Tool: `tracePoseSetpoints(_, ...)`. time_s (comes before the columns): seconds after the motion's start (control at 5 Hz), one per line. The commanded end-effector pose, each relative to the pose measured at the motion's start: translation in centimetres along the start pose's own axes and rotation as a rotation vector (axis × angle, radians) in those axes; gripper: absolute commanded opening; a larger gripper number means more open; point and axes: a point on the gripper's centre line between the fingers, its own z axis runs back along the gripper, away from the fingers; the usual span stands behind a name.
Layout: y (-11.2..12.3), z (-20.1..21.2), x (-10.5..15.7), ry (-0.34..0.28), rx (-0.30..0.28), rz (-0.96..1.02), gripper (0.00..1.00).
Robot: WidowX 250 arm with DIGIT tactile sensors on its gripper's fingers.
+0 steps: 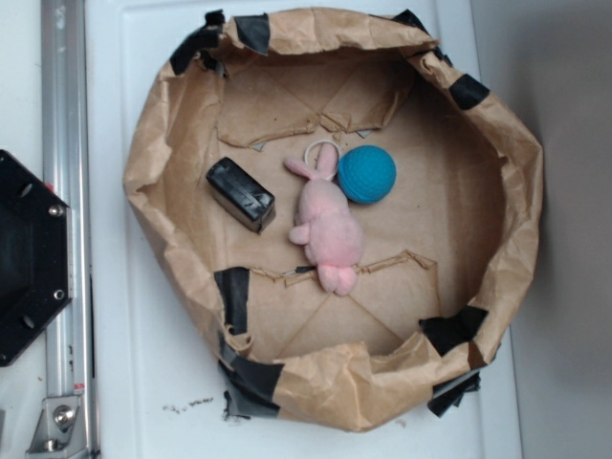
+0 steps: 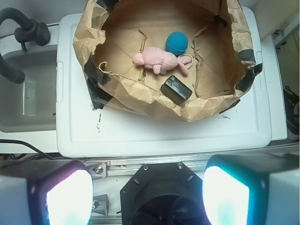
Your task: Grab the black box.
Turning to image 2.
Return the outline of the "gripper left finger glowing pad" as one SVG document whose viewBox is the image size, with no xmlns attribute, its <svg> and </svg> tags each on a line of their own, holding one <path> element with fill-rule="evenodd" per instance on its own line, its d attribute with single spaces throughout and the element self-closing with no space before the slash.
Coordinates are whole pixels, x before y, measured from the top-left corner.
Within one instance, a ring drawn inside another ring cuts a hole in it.
<svg viewBox="0 0 300 225">
<path fill-rule="evenodd" d="M 93 183 L 80 160 L 1 161 L 2 225 L 86 225 Z"/>
</svg>

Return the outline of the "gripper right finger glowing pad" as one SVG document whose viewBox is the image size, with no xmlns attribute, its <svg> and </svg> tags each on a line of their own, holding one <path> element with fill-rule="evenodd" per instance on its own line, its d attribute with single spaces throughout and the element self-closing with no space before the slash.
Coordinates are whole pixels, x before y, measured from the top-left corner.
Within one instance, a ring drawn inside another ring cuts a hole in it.
<svg viewBox="0 0 300 225">
<path fill-rule="evenodd" d="M 203 175 L 202 196 L 213 225 L 298 225 L 300 157 L 214 155 Z"/>
</svg>

